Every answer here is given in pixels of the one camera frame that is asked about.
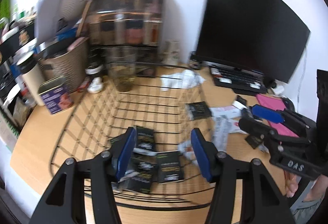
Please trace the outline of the person right hand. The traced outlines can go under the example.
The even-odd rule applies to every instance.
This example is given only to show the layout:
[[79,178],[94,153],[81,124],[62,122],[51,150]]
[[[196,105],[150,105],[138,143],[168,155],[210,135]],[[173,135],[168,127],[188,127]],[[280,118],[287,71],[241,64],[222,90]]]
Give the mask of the person right hand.
[[292,198],[298,189],[297,176],[285,171],[285,193],[287,198]]

